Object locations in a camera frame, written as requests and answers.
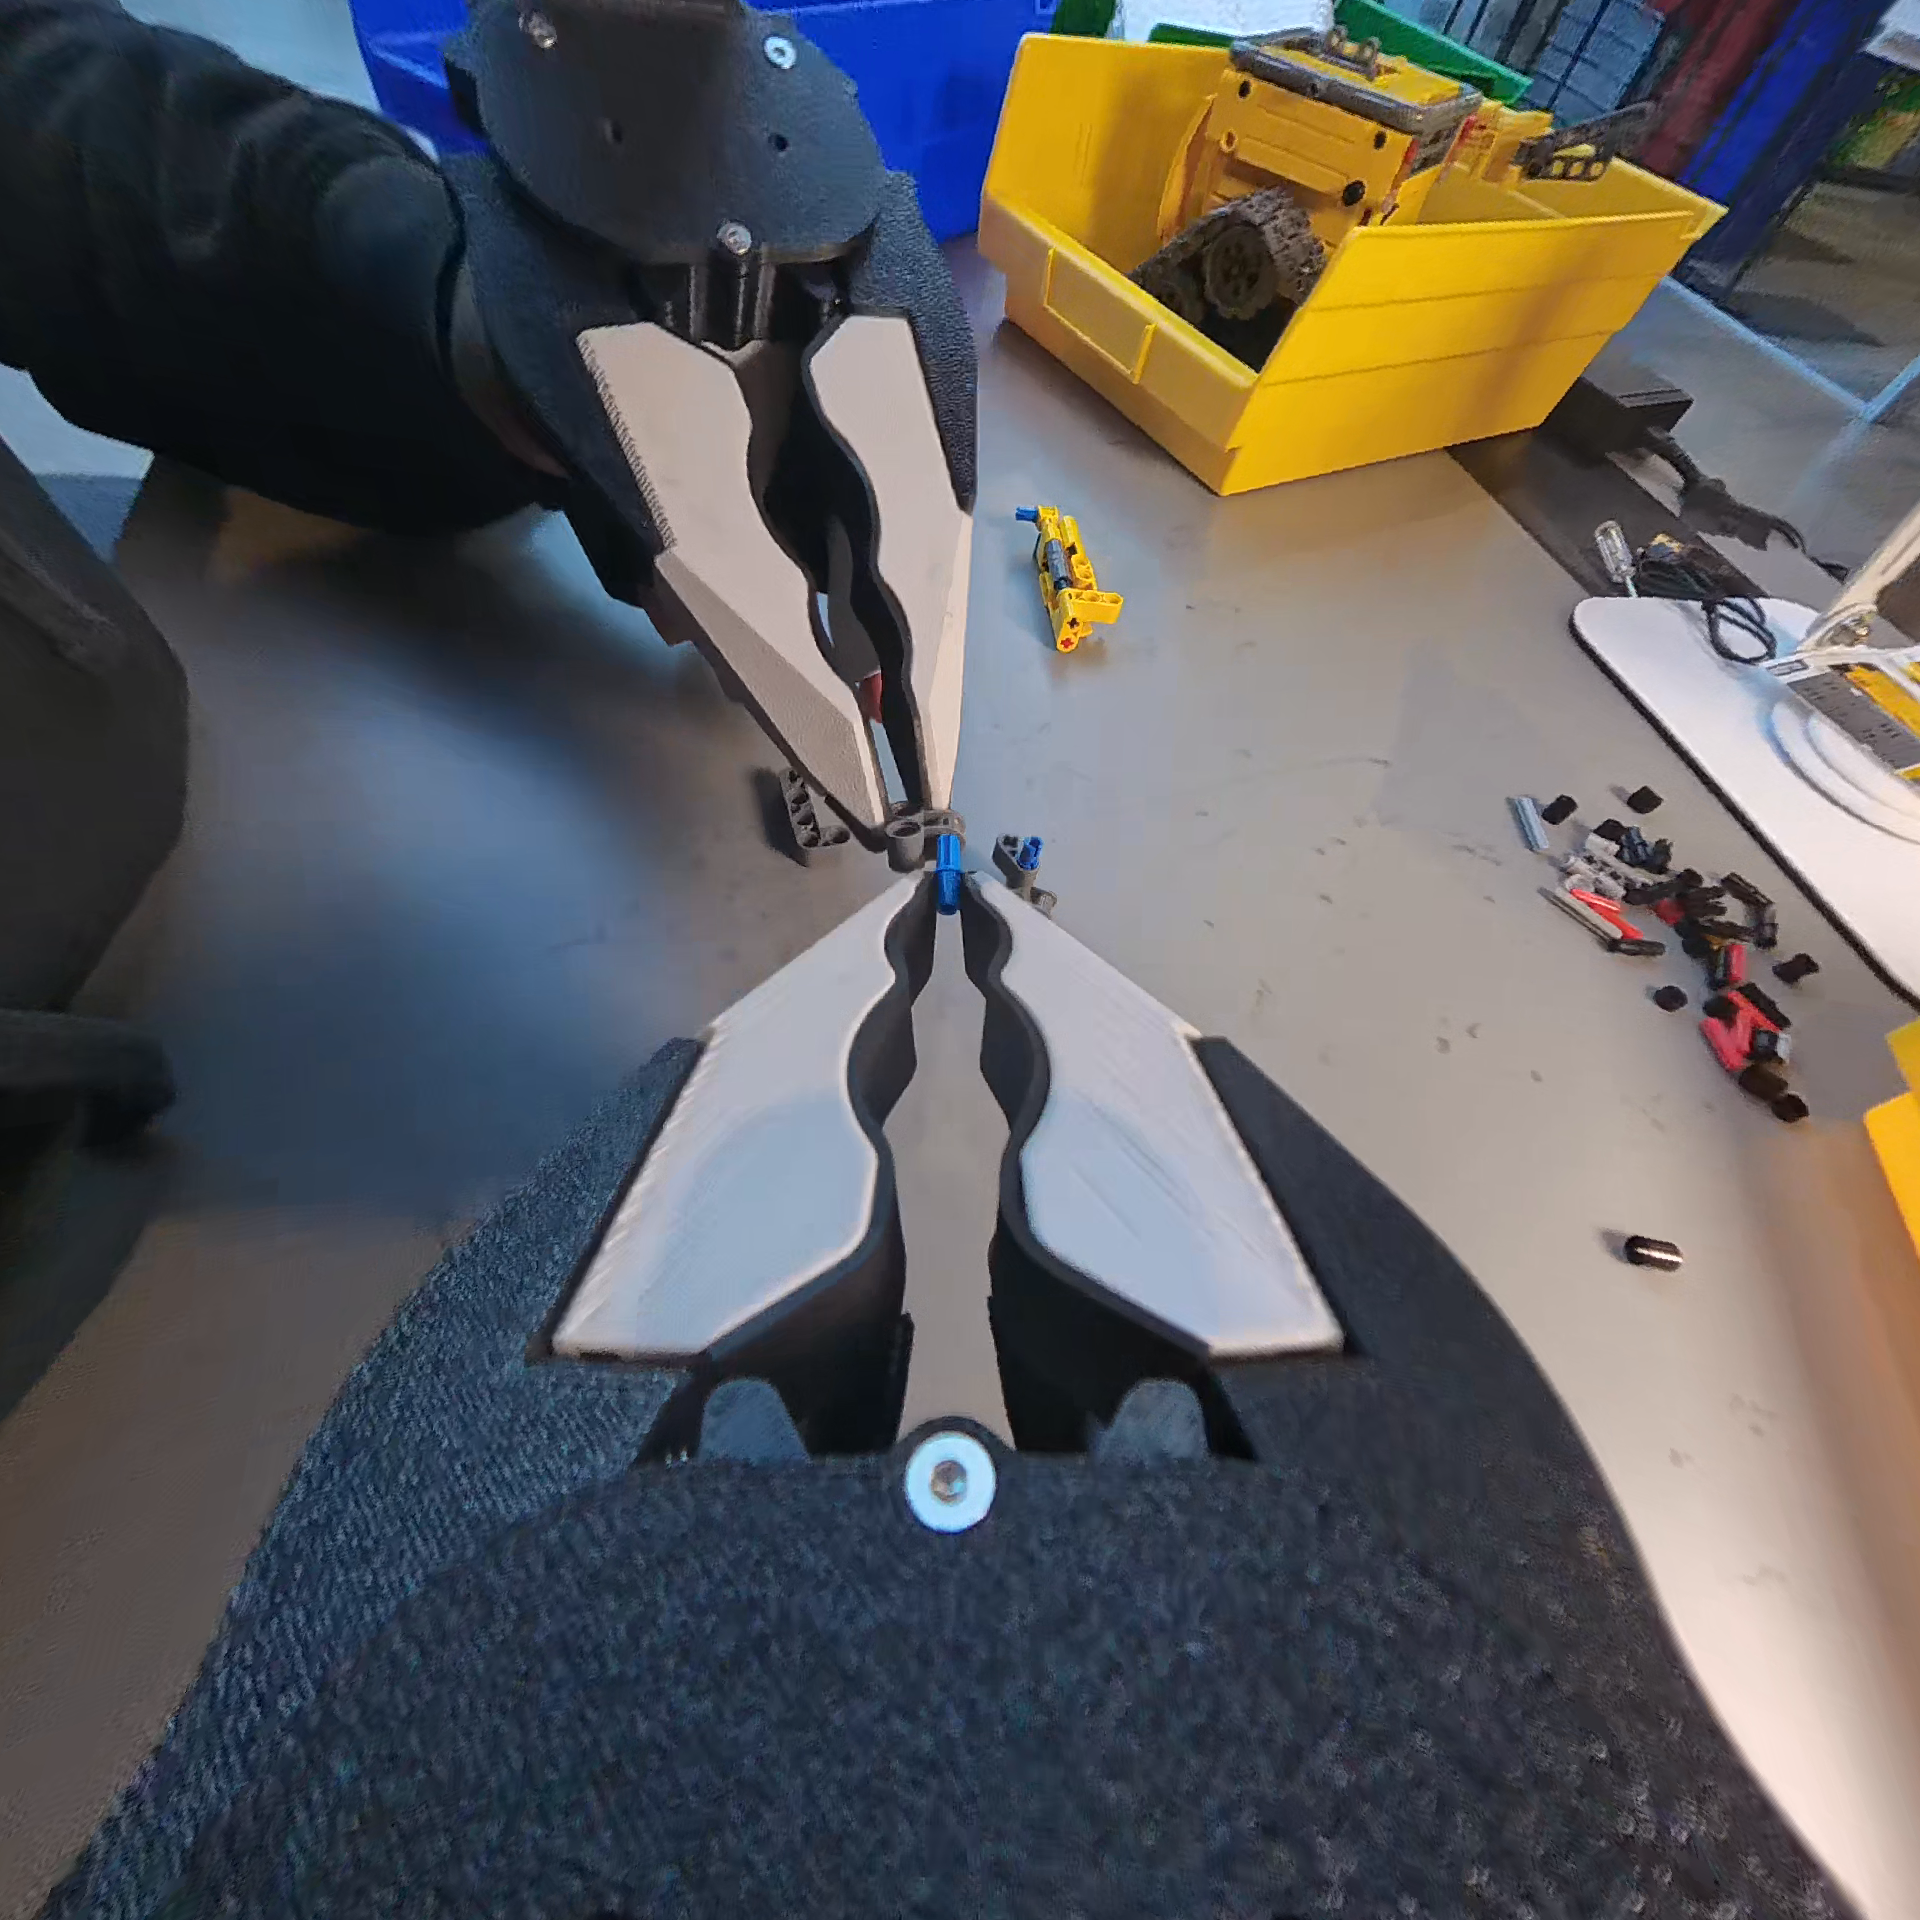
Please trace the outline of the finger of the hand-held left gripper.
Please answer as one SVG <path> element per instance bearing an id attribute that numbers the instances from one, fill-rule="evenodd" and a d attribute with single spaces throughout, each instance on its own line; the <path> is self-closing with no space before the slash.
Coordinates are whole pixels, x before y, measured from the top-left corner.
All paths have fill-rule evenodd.
<path id="1" fill-rule="evenodd" d="M 969 657 L 973 514 L 956 492 L 911 327 L 901 316 L 839 319 L 805 358 L 805 389 L 847 459 L 865 530 L 854 583 L 873 587 L 895 635 L 888 690 L 902 695 L 910 764 L 926 809 L 948 809 Z"/>
<path id="2" fill-rule="evenodd" d="M 733 366 L 654 323 L 586 327 L 578 355 L 663 542 L 655 596 L 847 828 L 882 831 L 871 725 L 752 492 L 752 406 Z"/>

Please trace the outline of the yellow grey sticker sheet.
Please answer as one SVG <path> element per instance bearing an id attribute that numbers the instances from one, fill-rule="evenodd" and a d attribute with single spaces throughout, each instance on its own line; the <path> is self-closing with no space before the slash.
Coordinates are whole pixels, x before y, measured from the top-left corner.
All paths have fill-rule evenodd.
<path id="1" fill-rule="evenodd" d="M 1914 657 L 1879 647 L 1830 647 L 1764 671 L 1903 785 L 1917 785 Z"/>

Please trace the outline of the green plastic bin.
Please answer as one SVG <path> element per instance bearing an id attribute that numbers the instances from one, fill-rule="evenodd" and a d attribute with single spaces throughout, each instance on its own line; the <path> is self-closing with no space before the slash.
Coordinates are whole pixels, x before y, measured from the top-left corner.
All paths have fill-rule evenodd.
<path id="1" fill-rule="evenodd" d="M 1058 3 L 1039 5 L 1039 25 L 1046 33 L 1080 38 L 1109 38 L 1118 3 Z M 1324 58 L 1332 65 L 1344 65 L 1357 73 L 1385 69 L 1389 62 L 1418 66 L 1441 81 L 1477 90 L 1486 100 L 1500 105 L 1520 105 L 1532 86 L 1532 77 L 1513 66 L 1506 66 L 1488 54 L 1474 53 L 1457 38 L 1416 22 L 1398 5 L 1373 3 L 1334 3 L 1334 25 L 1324 37 L 1306 33 L 1285 33 L 1258 38 L 1237 38 L 1232 43 L 1199 43 L 1197 37 L 1162 38 L 1141 43 L 1175 43 L 1204 45 L 1230 50 L 1238 43 L 1273 41 L 1293 54 Z"/>

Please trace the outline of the dark grey l-shaped beam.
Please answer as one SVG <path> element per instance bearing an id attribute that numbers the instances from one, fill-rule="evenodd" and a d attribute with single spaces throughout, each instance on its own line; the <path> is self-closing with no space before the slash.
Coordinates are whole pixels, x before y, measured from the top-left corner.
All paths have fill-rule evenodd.
<path id="1" fill-rule="evenodd" d="M 850 828 L 824 804 L 791 765 L 765 777 L 762 817 L 775 852 L 801 869 L 850 847 Z"/>

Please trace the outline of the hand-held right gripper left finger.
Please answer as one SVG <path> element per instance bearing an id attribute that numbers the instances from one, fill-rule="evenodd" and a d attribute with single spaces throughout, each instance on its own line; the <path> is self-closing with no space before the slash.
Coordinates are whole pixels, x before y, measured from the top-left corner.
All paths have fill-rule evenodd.
<path id="1" fill-rule="evenodd" d="M 708 1021 L 560 1309 L 556 1356 L 726 1361 L 890 1265 L 885 1130 L 918 1065 L 935 900 L 929 875 L 901 878 Z"/>

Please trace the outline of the pile of black red pegs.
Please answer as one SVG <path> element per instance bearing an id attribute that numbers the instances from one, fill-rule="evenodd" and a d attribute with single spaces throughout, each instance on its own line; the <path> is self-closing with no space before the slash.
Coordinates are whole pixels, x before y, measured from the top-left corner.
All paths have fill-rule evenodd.
<path id="1" fill-rule="evenodd" d="M 1766 889 L 1736 871 L 1688 866 L 1668 836 L 1645 830 L 1657 791 L 1639 786 L 1623 804 L 1623 818 L 1590 818 L 1573 796 L 1513 796 L 1503 809 L 1544 866 L 1540 894 L 1554 913 L 1616 958 L 1688 962 L 1694 985 L 1660 983 L 1647 1001 L 1694 1018 L 1702 1046 L 1750 1105 L 1781 1125 L 1805 1123 L 1781 993 L 1813 978 L 1820 962 L 1781 946 L 1781 907 Z"/>

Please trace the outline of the blue plastic bin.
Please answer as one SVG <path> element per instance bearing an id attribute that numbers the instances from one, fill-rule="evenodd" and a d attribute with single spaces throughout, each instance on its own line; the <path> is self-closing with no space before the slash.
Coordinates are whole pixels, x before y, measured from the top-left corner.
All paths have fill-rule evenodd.
<path id="1" fill-rule="evenodd" d="M 762 3 L 792 17 L 854 85 L 880 154 L 918 190 L 937 242 L 975 229 L 1000 102 L 1018 41 L 1045 33 L 1038 3 Z M 445 41 L 461 3 L 349 3 L 375 100 L 439 154 L 472 154 L 447 95 Z"/>

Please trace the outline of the white foam sheet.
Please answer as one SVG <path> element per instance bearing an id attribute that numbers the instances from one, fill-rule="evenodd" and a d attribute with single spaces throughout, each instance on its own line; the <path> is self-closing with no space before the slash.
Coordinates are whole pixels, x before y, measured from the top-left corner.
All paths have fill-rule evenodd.
<path id="1" fill-rule="evenodd" d="M 1118 3 L 1109 35 L 1121 41 L 1232 43 L 1285 33 L 1324 37 L 1334 25 L 1332 3 Z"/>

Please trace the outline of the white metal book stand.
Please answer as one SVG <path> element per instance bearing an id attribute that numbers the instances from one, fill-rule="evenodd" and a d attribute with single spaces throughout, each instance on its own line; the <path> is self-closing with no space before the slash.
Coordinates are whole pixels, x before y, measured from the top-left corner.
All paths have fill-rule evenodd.
<path id="1" fill-rule="evenodd" d="M 1766 671 L 1825 649 L 1917 659 L 1880 619 L 1914 570 L 1917 511 L 1841 578 L 1829 606 L 1756 591 L 1655 591 L 1645 575 L 1684 547 L 1633 547 L 1639 596 L 1583 599 L 1573 637 L 1786 869 L 1880 980 L 1917 1004 L 1917 785 L 1885 773 Z"/>

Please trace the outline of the black power adapter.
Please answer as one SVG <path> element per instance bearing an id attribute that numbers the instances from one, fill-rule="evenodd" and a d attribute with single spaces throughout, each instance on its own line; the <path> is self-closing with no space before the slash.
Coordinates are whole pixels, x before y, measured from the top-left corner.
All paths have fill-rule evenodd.
<path id="1" fill-rule="evenodd" d="M 1756 550 L 1783 542 L 1807 556 L 1807 542 L 1784 517 L 1742 501 L 1728 484 L 1702 471 L 1672 430 L 1694 409 L 1694 395 L 1642 369 L 1610 374 L 1585 372 L 1549 409 L 1543 431 L 1549 441 L 1604 463 L 1613 458 L 1645 458 L 1668 468 L 1677 483 L 1674 511 L 1709 538 L 1730 538 Z"/>

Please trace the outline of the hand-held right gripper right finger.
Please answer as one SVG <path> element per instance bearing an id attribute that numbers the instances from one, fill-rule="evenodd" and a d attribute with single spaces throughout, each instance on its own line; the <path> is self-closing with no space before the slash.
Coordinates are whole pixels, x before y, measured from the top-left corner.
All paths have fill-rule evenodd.
<path id="1" fill-rule="evenodd" d="M 1015 1253 L 1197 1361 L 1337 1353 L 1201 1034 L 1000 881 L 972 875 L 959 921 Z"/>

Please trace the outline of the yellow plastic bin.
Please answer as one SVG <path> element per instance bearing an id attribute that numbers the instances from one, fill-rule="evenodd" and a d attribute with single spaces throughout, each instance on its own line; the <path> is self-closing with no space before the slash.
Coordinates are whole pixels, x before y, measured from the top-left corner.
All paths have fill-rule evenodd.
<path id="1" fill-rule="evenodd" d="M 1129 281 L 1222 50 L 1029 35 L 977 210 L 1006 317 L 1218 497 L 1540 425 L 1722 205 L 1608 159 L 1588 183 L 1439 169 L 1332 242 L 1252 369 Z"/>
<path id="2" fill-rule="evenodd" d="M 1917 1199 L 1917 1034 L 1914 1020 L 1887 1035 L 1887 1052 L 1903 1081 L 1901 1091 L 1862 1116 L 1868 1141 L 1879 1159 L 1892 1205 L 1898 1210 L 1911 1247 L 1920 1241 Z"/>

